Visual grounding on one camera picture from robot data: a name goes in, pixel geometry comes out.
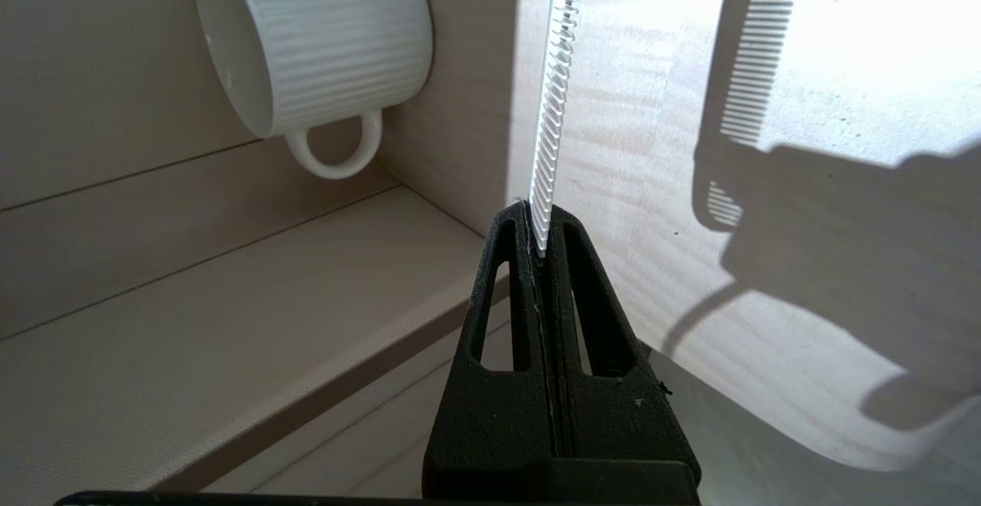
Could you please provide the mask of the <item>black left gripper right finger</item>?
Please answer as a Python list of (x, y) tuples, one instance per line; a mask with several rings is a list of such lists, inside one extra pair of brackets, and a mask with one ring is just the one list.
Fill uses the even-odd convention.
[(551, 212), (543, 259), (560, 497), (696, 501), (701, 469), (581, 221)]

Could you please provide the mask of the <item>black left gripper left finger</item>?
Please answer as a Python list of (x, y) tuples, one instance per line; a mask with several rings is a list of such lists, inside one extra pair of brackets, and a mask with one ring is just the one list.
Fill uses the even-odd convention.
[[(528, 209), (501, 210), (487, 231), (468, 310), (423, 463), (424, 499), (517, 501), (527, 468), (553, 456), (542, 324)], [(513, 369), (481, 363), (497, 271), (508, 266)]]

